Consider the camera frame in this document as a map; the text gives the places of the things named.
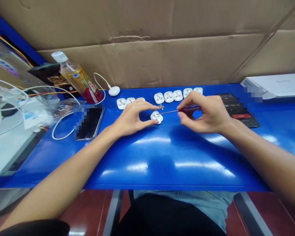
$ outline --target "sleeve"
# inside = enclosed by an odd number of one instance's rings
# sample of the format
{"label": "sleeve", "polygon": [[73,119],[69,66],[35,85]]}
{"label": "sleeve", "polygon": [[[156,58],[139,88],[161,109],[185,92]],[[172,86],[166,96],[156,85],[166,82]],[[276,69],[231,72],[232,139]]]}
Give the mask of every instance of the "sleeve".
{"label": "sleeve", "polygon": [[0,231],[0,236],[67,236],[70,226],[60,220],[37,220],[23,222]]}

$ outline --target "blue table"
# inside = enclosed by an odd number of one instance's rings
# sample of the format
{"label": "blue table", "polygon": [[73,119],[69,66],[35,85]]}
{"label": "blue table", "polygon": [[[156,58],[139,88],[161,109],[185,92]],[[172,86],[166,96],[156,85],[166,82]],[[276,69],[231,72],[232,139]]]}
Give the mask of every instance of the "blue table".
{"label": "blue table", "polygon": [[[239,84],[201,87],[204,95],[234,94],[262,123],[262,127],[254,131],[295,155],[295,102],[255,103]],[[117,97],[107,95],[103,102],[106,111],[100,131],[121,114],[117,98],[144,97],[155,104],[153,96],[157,92],[184,88],[125,89]],[[178,104],[164,103],[164,112],[176,109]],[[141,119],[150,119],[150,114],[151,111],[143,112]],[[100,161],[85,188],[268,191],[252,166],[224,137],[192,132],[180,124],[175,112],[163,117],[160,125],[118,140]],[[80,118],[69,116],[58,126],[56,136],[65,136]],[[51,130],[13,176],[0,178],[0,188],[34,187],[88,144],[86,141],[74,141],[73,134],[55,141]]]}

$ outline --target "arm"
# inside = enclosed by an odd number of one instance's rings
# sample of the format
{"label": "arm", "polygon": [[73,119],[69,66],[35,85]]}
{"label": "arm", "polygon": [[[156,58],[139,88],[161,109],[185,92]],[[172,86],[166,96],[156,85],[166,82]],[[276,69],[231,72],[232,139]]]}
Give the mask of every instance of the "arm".
{"label": "arm", "polygon": [[219,133],[252,164],[268,185],[295,206],[295,156],[266,141],[227,113],[219,96],[191,92],[178,106],[198,104],[203,115],[191,120],[179,112],[181,123],[195,132]]}
{"label": "arm", "polygon": [[21,222],[58,218],[118,138],[158,123],[157,120],[140,121],[139,113],[149,109],[158,107],[145,101],[140,101],[140,105],[137,102],[128,104],[114,124],[39,183],[14,209],[0,231]]}

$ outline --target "phone screen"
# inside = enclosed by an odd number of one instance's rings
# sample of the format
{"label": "phone screen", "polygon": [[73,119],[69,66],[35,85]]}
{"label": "phone screen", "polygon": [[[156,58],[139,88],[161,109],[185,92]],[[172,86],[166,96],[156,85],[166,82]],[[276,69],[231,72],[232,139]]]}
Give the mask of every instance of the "phone screen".
{"label": "phone screen", "polygon": [[229,115],[243,122],[247,127],[259,127],[260,124],[251,116],[247,108],[239,103],[237,98],[231,93],[216,94],[222,98],[224,106]]}
{"label": "phone screen", "polygon": [[85,109],[82,121],[75,129],[74,140],[89,140],[98,133],[105,107],[103,105],[90,105]]}

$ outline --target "bottle cap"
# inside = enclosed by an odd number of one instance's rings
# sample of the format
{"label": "bottle cap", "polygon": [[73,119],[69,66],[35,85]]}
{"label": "bottle cap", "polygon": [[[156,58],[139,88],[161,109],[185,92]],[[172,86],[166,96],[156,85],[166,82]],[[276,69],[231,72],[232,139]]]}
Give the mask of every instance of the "bottle cap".
{"label": "bottle cap", "polygon": [[67,56],[61,51],[54,52],[51,54],[51,56],[56,60],[56,62],[59,62],[59,63],[62,63],[68,60]]}

